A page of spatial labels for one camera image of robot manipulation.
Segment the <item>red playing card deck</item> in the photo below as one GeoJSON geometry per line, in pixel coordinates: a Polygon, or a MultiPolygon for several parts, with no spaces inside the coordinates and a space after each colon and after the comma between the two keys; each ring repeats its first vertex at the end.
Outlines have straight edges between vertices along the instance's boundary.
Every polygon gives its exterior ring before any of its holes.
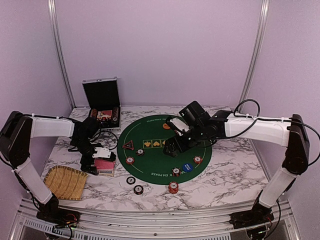
{"type": "Polygon", "coordinates": [[[115,162],[96,158],[94,160],[94,166],[97,168],[98,172],[111,173],[115,168],[115,162]]]}

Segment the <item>blue small blind button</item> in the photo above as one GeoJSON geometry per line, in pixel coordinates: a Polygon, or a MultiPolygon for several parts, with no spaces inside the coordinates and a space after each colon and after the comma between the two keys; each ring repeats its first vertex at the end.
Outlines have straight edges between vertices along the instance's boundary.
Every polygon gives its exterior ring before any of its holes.
{"type": "Polygon", "coordinates": [[[185,163],[182,165],[182,170],[186,173],[191,172],[193,169],[194,169],[194,167],[191,163],[185,163]]]}

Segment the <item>orange big blind button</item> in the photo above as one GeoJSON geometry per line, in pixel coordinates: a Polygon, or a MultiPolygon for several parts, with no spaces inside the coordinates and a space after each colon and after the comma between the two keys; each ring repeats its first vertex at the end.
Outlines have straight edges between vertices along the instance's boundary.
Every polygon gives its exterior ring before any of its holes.
{"type": "Polygon", "coordinates": [[[169,129],[170,129],[170,127],[169,127],[166,123],[164,123],[164,124],[162,125],[162,127],[163,127],[165,130],[169,130],[169,129]]]}

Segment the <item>red poker chip stack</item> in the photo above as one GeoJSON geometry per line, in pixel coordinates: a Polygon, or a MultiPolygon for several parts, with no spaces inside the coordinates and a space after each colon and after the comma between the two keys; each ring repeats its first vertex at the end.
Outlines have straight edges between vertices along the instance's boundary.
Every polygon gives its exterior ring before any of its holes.
{"type": "Polygon", "coordinates": [[[175,181],[172,181],[168,185],[168,191],[171,194],[176,194],[179,191],[179,184],[175,181]]]}

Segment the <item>black poker chip stack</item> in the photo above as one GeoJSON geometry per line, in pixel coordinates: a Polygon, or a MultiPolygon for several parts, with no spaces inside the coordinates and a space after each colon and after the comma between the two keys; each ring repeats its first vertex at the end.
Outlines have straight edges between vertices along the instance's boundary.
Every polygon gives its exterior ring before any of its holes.
{"type": "Polygon", "coordinates": [[[134,186],[133,191],[136,195],[141,195],[144,192],[144,188],[142,185],[136,185],[134,186]]]}

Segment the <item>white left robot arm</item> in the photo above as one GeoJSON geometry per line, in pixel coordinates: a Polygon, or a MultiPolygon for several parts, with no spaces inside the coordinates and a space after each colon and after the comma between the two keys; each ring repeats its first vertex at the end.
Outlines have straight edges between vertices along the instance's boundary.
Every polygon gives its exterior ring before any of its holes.
{"type": "Polygon", "coordinates": [[[42,205],[44,215],[53,223],[63,219],[63,211],[55,204],[50,189],[44,184],[30,159],[30,142],[38,137],[71,138],[75,146],[89,165],[94,157],[103,156],[105,148],[90,141],[99,130],[99,123],[87,117],[78,121],[65,117],[37,116],[12,111],[0,131],[0,152],[8,161],[12,170],[21,178],[26,189],[42,205]]]}

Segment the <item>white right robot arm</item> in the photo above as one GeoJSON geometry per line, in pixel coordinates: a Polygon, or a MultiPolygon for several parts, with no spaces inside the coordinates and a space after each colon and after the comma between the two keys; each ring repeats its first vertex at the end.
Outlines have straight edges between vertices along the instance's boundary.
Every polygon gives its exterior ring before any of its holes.
{"type": "Polygon", "coordinates": [[[202,141],[249,139],[272,177],[257,199],[258,205],[247,219],[258,224],[267,209],[293,184],[309,166],[310,142],[306,125],[299,114],[291,117],[258,117],[219,110],[213,116],[204,111],[184,109],[181,117],[169,116],[165,123],[175,136],[165,142],[163,152],[171,157],[197,146],[202,141]]]}

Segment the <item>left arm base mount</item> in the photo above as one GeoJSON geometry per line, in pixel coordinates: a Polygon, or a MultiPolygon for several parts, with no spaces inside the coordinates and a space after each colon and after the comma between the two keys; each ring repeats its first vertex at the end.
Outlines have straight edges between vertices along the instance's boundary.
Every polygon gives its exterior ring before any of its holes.
{"type": "Polygon", "coordinates": [[[59,200],[54,194],[47,203],[41,203],[36,198],[33,198],[32,201],[38,209],[36,217],[40,220],[57,224],[60,227],[77,226],[79,223],[80,213],[60,208],[59,200]]]}

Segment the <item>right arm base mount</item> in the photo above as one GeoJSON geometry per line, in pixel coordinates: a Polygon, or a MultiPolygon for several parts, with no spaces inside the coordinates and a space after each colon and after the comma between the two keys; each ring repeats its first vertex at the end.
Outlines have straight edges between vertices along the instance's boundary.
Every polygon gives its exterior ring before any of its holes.
{"type": "Polygon", "coordinates": [[[229,223],[234,229],[240,229],[271,222],[274,219],[272,208],[261,205],[257,197],[252,209],[230,214],[229,223]]]}

